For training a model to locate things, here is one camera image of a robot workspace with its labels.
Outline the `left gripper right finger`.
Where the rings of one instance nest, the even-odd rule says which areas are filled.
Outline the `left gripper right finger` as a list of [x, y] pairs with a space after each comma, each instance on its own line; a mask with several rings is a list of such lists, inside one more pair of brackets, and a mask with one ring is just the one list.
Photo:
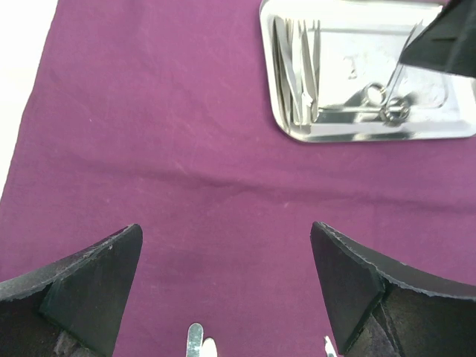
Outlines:
[[339, 354], [475, 355], [474, 286], [405, 265], [322, 222], [310, 239]]

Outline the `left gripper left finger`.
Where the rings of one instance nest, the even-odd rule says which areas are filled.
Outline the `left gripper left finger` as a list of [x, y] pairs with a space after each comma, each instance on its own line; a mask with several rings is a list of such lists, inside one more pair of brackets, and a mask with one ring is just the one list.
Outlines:
[[2, 356], [111, 356], [143, 231], [113, 235], [1, 282]]

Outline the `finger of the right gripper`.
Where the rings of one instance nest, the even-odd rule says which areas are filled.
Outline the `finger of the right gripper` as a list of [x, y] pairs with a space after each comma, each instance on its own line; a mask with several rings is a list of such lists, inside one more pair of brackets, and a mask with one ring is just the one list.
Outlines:
[[402, 51], [404, 65], [475, 77], [475, 0], [451, 0]]

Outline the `stainless steel instrument tray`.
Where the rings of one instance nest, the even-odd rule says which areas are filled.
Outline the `stainless steel instrument tray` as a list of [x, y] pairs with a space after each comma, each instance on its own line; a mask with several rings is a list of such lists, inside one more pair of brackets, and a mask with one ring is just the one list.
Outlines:
[[[379, 107], [362, 103], [367, 84], [387, 84], [413, 26], [422, 21], [425, 30], [443, 7], [441, 1], [263, 1], [260, 26], [277, 125], [289, 137], [312, 143], [473, 136], [475, 78], [403, 64], [396, 95], [411, 107], [398, 126], [384, 124]], [[276, 17], [321, 23], [319, 112], [308, 126], [291, 122], [286, 78], [276, 52]]]

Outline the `steel tweezers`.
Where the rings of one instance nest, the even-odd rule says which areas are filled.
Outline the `steel tweezers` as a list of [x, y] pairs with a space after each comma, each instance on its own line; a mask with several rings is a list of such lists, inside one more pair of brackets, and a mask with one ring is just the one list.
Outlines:
[[186, 357], [200, 357], [203, 345], [204, 329], [200, 323], [193, 323], [187, 331]]

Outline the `thin steel probe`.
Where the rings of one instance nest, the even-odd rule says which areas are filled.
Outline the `thin steel probe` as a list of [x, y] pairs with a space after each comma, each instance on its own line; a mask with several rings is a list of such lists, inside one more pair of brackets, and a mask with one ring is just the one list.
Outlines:
[[318, 117], [318, 80], [321, 51], [320, 22], [274, 19], [277, 54], [290, 97], [291, 122], [308, 126]]

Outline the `purple surgical kit cloth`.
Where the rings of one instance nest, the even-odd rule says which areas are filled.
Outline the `purple surgical kit cloth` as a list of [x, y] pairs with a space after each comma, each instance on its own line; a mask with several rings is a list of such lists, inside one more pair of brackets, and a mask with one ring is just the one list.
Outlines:
[[303, 144], [257, 1], [61, 1], [1, 198], [8, 280], [138, 224], [117, 356], [320, 356], [314, 222], [475, 283], [475, 140]]

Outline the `steel surgical scissors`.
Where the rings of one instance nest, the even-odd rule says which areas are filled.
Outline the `steel surgical scissors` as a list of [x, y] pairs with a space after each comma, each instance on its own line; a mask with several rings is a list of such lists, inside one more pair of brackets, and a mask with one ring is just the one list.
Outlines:
[[335, 351], [335, 348], [332, 344], [332, 341], [328, 335], [324, 337], [324, 350], [326, 353], [326, 357], [337, 357], [338, 354]]

